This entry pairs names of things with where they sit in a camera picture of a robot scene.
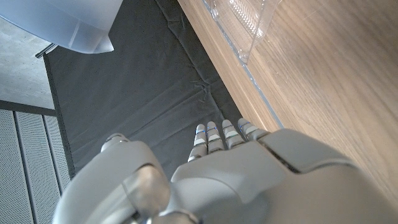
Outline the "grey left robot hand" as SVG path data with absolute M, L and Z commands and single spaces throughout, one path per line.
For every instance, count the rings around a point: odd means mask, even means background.
M 397 209 L 336 149 L 240 119 L 199 124 L 167 178 L 151 149 L 116 133 L 72 179 L 54 223 L 396 223 Z

